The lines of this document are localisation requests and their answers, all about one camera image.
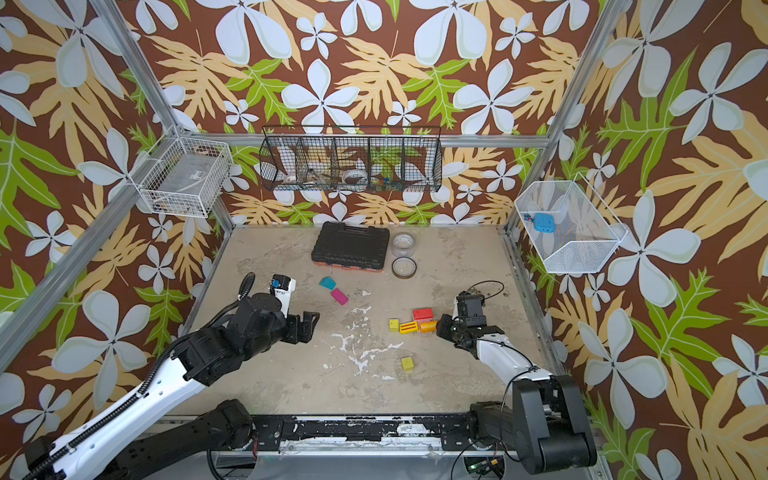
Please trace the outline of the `orange supermarket block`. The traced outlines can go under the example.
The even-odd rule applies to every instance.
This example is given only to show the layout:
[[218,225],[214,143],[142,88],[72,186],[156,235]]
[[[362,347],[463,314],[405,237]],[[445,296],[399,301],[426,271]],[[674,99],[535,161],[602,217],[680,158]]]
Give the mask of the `orange supermarket block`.
[[437,324],[438,324],[437,321],[422,322],[419,325],[419,331],[422,333],[435,332],[437,330]]

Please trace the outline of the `red block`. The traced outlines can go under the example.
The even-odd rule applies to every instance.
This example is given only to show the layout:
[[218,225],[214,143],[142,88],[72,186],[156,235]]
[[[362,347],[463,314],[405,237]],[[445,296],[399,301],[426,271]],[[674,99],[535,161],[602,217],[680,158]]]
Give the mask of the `red block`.
[[420,308],[412,311],[412,318],[416,322],[429,322],[434,320],[434,313],[431,308]]

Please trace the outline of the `yellow striped block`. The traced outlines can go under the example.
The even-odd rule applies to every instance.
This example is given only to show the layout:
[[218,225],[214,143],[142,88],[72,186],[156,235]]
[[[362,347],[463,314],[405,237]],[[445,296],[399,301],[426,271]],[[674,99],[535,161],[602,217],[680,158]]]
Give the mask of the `yellow striped block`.
[[417,333],[419,330],[419,323],[416,321],[405,322],[399,325],[399,333],[403,335]]

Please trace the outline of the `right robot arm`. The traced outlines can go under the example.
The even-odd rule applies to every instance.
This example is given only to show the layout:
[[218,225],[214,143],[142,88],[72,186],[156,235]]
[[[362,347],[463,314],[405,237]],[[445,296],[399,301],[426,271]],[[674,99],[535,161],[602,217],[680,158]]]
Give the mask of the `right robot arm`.
[[437,335],[490,368],[504,384],[499,402],[470,407],[473,436],[510,452],[531,475],[597,463],[597,447],[576,382],[556,375],[514,347],[487,323],[485,297],[463,291],[454,313],[437,322]]

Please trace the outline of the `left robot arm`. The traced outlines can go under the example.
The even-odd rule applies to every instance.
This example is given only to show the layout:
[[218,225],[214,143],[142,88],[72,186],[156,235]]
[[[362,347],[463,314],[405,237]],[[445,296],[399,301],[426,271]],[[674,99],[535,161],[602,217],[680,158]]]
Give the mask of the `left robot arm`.
[[169,344],[145,380],[81,427],[25,451],[27,479],[94,479],[170,410],[274,344],[308,343],[320,314],[289,314],[270,293],[241,294]]

